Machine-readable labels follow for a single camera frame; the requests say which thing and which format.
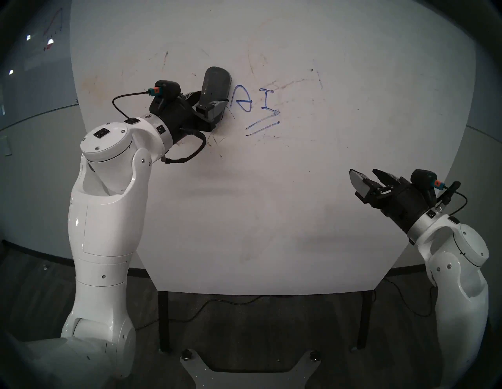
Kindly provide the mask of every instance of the metal base plate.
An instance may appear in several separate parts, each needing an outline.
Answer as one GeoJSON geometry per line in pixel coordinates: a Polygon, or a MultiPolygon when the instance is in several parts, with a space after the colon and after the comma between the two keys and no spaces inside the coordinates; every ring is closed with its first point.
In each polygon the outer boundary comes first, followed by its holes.
{"type": "Polygon", "coordinates": [[[196,389],[303,389],[315,372],[320,360],[312,361],[307,351],[290,370],[279,373],[229,373],[212,371],[196,351],[191,350],[189,360],[180,359],[181,364],[195,381],[196,389]]]}

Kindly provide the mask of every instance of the screw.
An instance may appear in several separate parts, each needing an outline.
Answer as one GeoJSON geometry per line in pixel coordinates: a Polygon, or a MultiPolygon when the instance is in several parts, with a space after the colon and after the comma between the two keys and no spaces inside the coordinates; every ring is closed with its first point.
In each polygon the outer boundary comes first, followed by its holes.
{"type": "Polygon", "coordinates": [[[187,348],[181,352],[181,359],[187,361],[192,359],[192,352],[187,348]]]}
{"type": "Polygon", "coordinates": [[[321,353],[317,350],[311,351],[310,352],[310,360],[312,362],[317,362],[321,360],[321,353]]]}

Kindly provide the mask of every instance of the floor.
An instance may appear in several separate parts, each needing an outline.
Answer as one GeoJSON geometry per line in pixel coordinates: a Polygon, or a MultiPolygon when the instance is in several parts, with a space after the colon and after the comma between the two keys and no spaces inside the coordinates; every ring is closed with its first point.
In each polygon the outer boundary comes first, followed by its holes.
{"type": "MultiPolygon", "coordinates": [[[[0,326],[21,341],[58,337],[75,295],[73,267],[4,248],[0,256],[0,326]]],[[[425,273],[391,277],[412,309],[429,311],[425,273]]],[[[170,293],[170,317],[191,317],[209,295],[170,293]]],[[[236,302],[246,296],[218,296],[236,302]]],[[[155,320],[150,279],[128,278],[128,312],[136,327],[155,320]]],[[[181,350],[197,350],[214,370],[289,370],[308,349],[322,362],[306,388],[429,388],[439,384],[441,357],[434,313],[415,316],[393,285],[381,282],[366,349],[357,339],[360,293],[266,297],[246,306],[214,302],[188,324],[171,323],[171,354],[159,349],[158,324],[137,332],[133,372],[116,388],[195,388],[181,350]]]]}

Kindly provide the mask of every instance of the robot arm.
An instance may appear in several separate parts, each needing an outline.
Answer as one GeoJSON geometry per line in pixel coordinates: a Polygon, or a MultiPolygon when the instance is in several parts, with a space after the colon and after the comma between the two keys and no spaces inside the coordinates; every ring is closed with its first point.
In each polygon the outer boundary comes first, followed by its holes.
{"type": "MultiPolygon", "coordinates": [[[[212,131],[221,120],[230,82],[229,73],[217,67],[206,71],[201,91],[187,95],[176,82],[157,81],[143,92],[154,96],[149,113],[124,114],[124,122],[101,125],[82,139],[80,173],[68,212],[75,302],[61,332],[66,341],[37,349],[44,366],[60,370],[52,376],[86,370],[91,373],[83,376],[96,383],[129,375],[136,333],[126,308],[127,273],[143,233],[151,165],[159,159],[184,163],[202,150],[206,140],[201,131],[212,131]],[[167,159],[166,152],[187,135],[200,138],[201,147],[186,158],[167,159]],[[94,365],[103,358],[106,363],[97,370],[94,365]]],[[[70,381],[65,383],[74,386],[66,375],[70,381]]]]}
{"type": "Polygon", "coordinates": [[[349,175],[355,195],[380,209],[408,236],[422,255],[427,276],[438,287],[436,320],[443,356],[442,387],[452,387],[476,359],[488,317],[488,285],[481,266],[488,248],[481,236],[447,214],[444,205],[460,186],[454,182],[438,199],[434,188],[442,189],[434,173],[415,170],[411,182],[374,169],[385,185],[370,180],[353,169],[349,175]],[[451,230],[450,237],[432,255],[436,232],[451,230]]]}

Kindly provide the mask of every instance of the blue writing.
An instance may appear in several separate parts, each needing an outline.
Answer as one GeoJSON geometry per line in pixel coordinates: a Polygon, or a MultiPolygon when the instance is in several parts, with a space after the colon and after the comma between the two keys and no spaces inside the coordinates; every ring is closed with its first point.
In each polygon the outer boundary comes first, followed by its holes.
{"type": "Polygon", "coordinates": [[[230,101],[230,106],[232,106],[232,103],[233,103],[233,97],[235,96],[235,91],[237,91],[237,88],[242,88],[244,89],[244,92],[246,92],[247,94],[247,100],[236,100],[235,102],[237,104],[239,104],[239,106],[245,111],[245,112],[251,112],[251,108],[252,108],[252,105],[251,103],[253,102],[251,100],[251,96],[249,95],[249,93],[247,92],[246,88],[244,88],[242,85],[237,85],[234,90],[233,90],[233,94],[232,94],[232,100],[230,101]],[[249,111],[247,109],[245,109],[243,106],[242,106],[242,103],[249,103],[249,111]]]}
{"type": "Polygon", "coordinates": [[[272,123],[272,124],[270,124],[270,125],[268,125],[268,126],[266,126],[266,127],[263,127],[262,129],[259,129],[258,131],[255,131],[254,133],[251,133],[251,134],[246,134],[246,136],[248,137],[248,136],[250,136],[250,135],[254,135],[254,134],[256,134],[256,133],[259,133],[260,131],[263,131],[263,130],[265,130],[265,129],[268,129],[268,128],[272,127],[273,125],[277,125],[277,124],[279,124],[279,123],[280,123],[280,121],[277,121],[277,122],[272,123]]]}
{"type": "Polygon", "coordinates": [[[263,119],[260,119],[260,120],[258,120],[258,121],[255,121],[253,124],[251,124],[251,125],[249,125],[248,127],[246,127],[246,129],[250,129],[250,128],[251,128],[251,127],[253,127],[255,124],[258,124],[259,122],[264,121],[264,120],[266,120],[266,119],[268,119],[268,118],[270,118],[270,117],[277,116],[277,115],[280,113],[279,111],[272,111],[272,112],[273,112],[273,114],[271,114],[271,115],[269,115],[269,116],[267,116],[267,117],[264,117],[263,119]]]}
{"type": "Polygon", "coordinates": [[[260,91],[265,92],[265,106],[262,109],[268,109],[269,111],[275,112],[273,109],[267,107],[267,93],[274,93],[273,90],[260,88],[260,91]]]}

